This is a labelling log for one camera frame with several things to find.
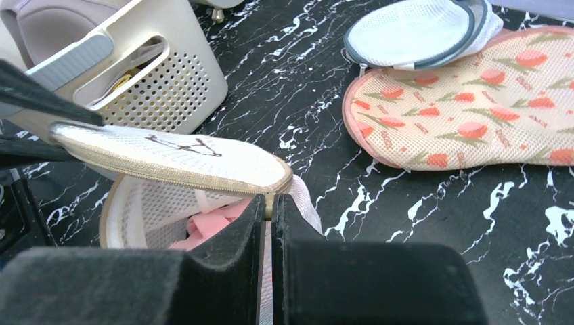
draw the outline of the white mesh laundry bag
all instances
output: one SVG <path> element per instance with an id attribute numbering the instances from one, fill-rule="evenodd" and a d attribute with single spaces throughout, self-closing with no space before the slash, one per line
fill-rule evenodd
<path id="1" fill-rule="evenodd" d="M 276 194 L 290 194 L 299 212 L 321 232 L 321 221 L 303 180 L 276 156 L 246 142 L 205 135 L 177 135 L 107 125 L 58 123 L 51 138 L 71 155 L 123 174 L 104 204 L 104 248 L 169 248 L 184 240 L 188 217 L 266 197 L 266 216 Z M 266 240 L 260 324 L 272 324 L 271 228 Z"/>
<path id="2" fill-rule="evenodd" d="M 344 40 L 354 62 L 422 70 L 480 51 L 500 29 L 486 0 L 405 0 L 364 16 Z"/>

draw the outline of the black marble surface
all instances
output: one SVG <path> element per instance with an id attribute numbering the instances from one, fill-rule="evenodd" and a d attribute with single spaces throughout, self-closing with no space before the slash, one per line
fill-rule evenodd
<path id="1" fill-rule="evenodd" d="M 330 240 L 453 247 L 467 260 L 492 324 L 572 324 L 573 169 L 407 173 L 375 163 L 346 132 L 342 96 L 359 69 L 344 58 L 342 37 L 387 3 L 255 0 L 228 12 L 222 25 L 198 8 L 229 83 L 227 101 L 198 132 L 252 142 L 288 161 L 306 181 Z M 495 10 L 511 30 L 572 26 Z M 57 244 L 98 245 L 111 181 L 81 164 L 23 172 Z"/>

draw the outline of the carrot pattern fabric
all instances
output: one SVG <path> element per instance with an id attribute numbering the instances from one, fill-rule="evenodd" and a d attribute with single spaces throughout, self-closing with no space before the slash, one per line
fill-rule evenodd
<path id="1" fill-rule="evenodd" d="M 392 167 L 574 165 L 574 30 L 509 33 L 424 72 L 372 70 L 348 89 L 343 117 Z"/>

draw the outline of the metal caster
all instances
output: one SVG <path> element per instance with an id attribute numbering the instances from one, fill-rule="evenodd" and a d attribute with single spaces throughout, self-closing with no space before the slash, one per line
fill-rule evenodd
<path id="1" fill-rule="evenodd" d="M 213 8 L 213 11 L 211 12 L 211 20 L 213 20 L 215 24 L 222 23 L 225 20 L 223 9 Z"/>

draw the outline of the marble countertop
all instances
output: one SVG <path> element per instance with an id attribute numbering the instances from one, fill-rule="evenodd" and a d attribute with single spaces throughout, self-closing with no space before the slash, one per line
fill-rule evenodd
<path id="1" fill-rule="evenodd" d="M 359 68 L 344 58 L 342 37 L 388 2 L 254 0 L 222 25 L 199 8 L 229 97 L 198 132 L 252 142 L 288 161 L 306 181 L 330 240 L 453 247 L 467 260 L 492 324 L 571 324 L 573 169 L 408 173 L 374 162 L 345 130 L 342 96 Z M 574 26 L 495 10 L 511 30 Z M 7 123 L 3 130 L 31 137 Z M 23 172 L 57 244 L 99 244 L 111 181 L 82 164 Z"/>

